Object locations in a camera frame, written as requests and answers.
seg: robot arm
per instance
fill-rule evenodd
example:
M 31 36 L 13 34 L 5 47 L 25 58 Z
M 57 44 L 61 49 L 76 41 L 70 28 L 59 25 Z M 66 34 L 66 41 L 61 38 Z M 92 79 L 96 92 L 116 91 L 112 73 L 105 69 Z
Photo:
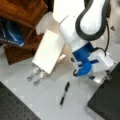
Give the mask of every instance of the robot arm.
M 80 15 L 67 16 L 59 25 L 62 37 L 71 48 L 74 61 L 78 63 L 76 76 L 86 75 L 91 70 L 93 72 L 108 70 L 113 65 L 112 60 L 105 56 L 103 51 L 98 50 L 96 54 L 91 54 L 94 48 L 90 43 L 101 37 L 105 31 L 109 2 L 90 0 Z

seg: table surface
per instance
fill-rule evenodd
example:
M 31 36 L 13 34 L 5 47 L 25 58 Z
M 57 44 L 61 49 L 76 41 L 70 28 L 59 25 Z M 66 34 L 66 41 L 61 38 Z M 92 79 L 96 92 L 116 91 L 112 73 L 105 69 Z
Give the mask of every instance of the table surface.
M 27 80 L 34 67 L 32 58 L 9 66 L 3 47 L 0 47 L 0 80 L 42 120 L 102 120 L 87 107 L 98 85 L 87 77 L 74 78 L 74 67 L 69 62 L 71 54 L 67 46 L 63 53 L 67 55 L 65 60 L 41 84 L 34 86 L 35 80 Z M 71 86 L 59 109 L 67 81 L 70 81 Z

